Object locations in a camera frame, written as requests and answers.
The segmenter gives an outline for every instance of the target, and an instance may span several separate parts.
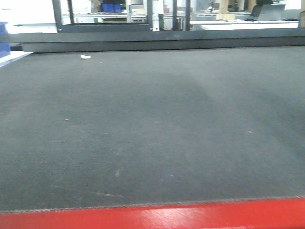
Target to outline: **glass door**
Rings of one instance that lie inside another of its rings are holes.
[[[149,31],[150,0],[53,0],[58,32]]]

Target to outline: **gray carpet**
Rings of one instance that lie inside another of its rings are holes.
[[[305,196],[305,47],[0,68],[0,210]]]

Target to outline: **white debris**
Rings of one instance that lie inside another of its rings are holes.
[[[123,171],[123,170],[124,170],[124,168],[120,168],[120,169],[116,170],[116,171],[115,171],[115,176],[116,176],[116,177],[119,177],[120,172]]]
[[[91,59],[91,56],[81,55],[81,59],[83,60]]]

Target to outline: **red frame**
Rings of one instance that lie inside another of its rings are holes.
[[[304,229],[305,198],[0,214],[1,229]]]

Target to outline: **blue storage bin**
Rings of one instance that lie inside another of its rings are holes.
[[[5,27],[7,22],[0,21],[0,34],[7,34],[7,30]],[[0,43],[0,58],[4,56],[10,55],[10,44],[9,43]]]
[[[103,4],[103,12],[105,13],[114,13],[114,4]]]
[[[114,11],[116,13],[120,13],[122,10],[121,10],[121,5],[120,4],[115,4],[114,5]]]

